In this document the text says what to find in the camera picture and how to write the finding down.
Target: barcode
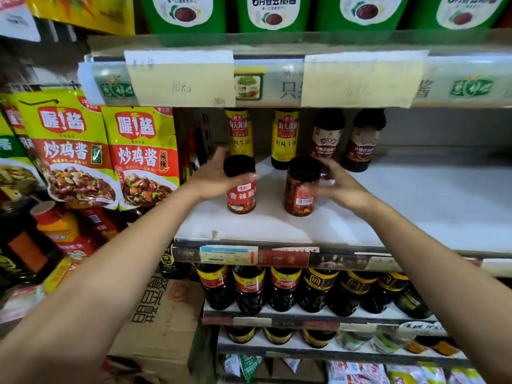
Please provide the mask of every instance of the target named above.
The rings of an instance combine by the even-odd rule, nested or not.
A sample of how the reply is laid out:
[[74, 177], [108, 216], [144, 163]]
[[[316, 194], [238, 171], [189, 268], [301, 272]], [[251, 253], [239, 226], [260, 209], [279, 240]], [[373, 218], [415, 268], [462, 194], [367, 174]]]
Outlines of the barcode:
[[297, 198], [297, 200], [295, 201], [296, 205], [311, 205], [312, 203], [313, 203], [313, 197], [306, 198], [306, 199]]
[[89, 218], [92, 219], [93, 222], [96, 224], [99, 224], [101, 222], [101, 220], [98, 218], [96, 214], [90, 215]]

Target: white shelf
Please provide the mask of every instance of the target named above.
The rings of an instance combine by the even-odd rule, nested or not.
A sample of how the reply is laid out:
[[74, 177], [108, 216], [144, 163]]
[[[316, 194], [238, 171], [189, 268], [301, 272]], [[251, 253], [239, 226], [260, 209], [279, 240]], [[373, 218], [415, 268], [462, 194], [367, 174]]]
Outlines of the white shelf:
[[[256, 326], [256, 327], [280, 327], [292, 329], [313, 329], [313, 330], [354, 330], [371, 332], [377, 327], [398, 327], [403, 323], [417, 322], [408, 315], [405, 315], [394, 303], [388, 305], [387, 309], [380, 314], [372, 314], [361, 307], [348, 317], [337, 316], [328, 307], [324, 307], [317, 313], [310, 313], [295, 304], [286, 312], [274, 310], [268, 303], [256, 315], [246, 316], [240, 312], [236, 303], [224, 310], [214, 310], [205, 301], [201, 321], [204, 325], [229, 325], [229, 326]], [[416, 330], [418, 335], [446, 335], [432, 315], [421, 322], [437, 323], [439, 327], [425, 330]]]
[[[326, 198], [314, 212], [294, 217], [284, 207], [286, 172], [270, 158], [256, 165], [257, 205], [245, 215], [231, 213], [225, 197], [196, 206], [175, 238], [382, 247], [363, 220]], [[456, 250], [512, 253], [512, 167], [423, 161], [412, 157], [374, 158], [353, 176], [415, 225]]]
[[400, 349], [392, 355], [385, 355], [376, 352], [369, 343], [357, 352], [350, 352], [343, 349], [336, 339], [332, 339], [327, 346], [315, 349], [304, 342], [298, 331], [295, 331], [284, 345], [271, 343], [263, 331], [258, 330], [256, 335], [247, 343], [242, 345], [235, 343], [227, 336], [226, 331], [221, 328], [217, 342], [217, 352], [221, 354], [255, 355], [262, 357], [284, 357], [284, 358], [314, 358], [323, 360], [340, 360], [354, 362], [376, 362], [376, 363], [397, 363], [403, 365], [415, 365], [419, 362], [434, 362], [444, 368], [470, 367], [471, 363], [464, 353], [459, 352], [452, 357], [445, 357], [431, 349], [422, 354], [413, 354], [405, 349]]

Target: person's left hand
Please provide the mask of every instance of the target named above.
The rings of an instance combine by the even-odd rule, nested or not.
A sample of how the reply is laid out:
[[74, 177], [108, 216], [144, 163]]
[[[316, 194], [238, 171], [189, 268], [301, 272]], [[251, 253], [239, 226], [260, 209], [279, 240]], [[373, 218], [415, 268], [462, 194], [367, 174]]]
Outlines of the person's left hand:
[[218, 147], [214, 157], [194, 172], [183, 187], [187, 187], [189, 190], [193, 189], [199, 200], [203, 201], [226, 195], [233, 187], [255, 180], [255, 173], [246, 173], [233, 178], [226, 176], [224, 159], [227, 151], [228, 149], [225, 147]]

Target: green container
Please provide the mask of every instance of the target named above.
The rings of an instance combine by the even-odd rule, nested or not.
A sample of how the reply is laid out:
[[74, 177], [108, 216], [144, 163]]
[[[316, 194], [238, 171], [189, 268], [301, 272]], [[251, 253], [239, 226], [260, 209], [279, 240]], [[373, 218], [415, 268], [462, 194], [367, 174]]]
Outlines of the green container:
[[304, 32], [311, 0], [237, 0], [240, 32]]
[[408, 0], [318, 0], [315, 31], [394, 30]]
[[491, 27], [509, 0], [416, 0], [408, 29], [467, 30]]
[[141, 0], [154, 34], [226, 33], [225, 0]]

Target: green logo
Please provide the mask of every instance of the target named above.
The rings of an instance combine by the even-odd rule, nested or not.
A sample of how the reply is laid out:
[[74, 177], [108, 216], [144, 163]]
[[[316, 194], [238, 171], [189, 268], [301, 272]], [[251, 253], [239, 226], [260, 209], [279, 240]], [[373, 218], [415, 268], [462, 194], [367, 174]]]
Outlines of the green logo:
[[494, 82], [490, 79], [461, 79], [455, 81], [451, 87], [450, 96], [452, 97], [482, 97], [489, 94]]
[[103, 159], [101, 157], [101, 145], [92, 145], [93, 151], [91, 154], [91, 163], [92, 164], [102, 164]]
[[99, 88], [105, 97], [134, 98], [135, 92], [131, 83], [121, 82], [114, 77], [109, 77], [108, 82], [100, 83]]

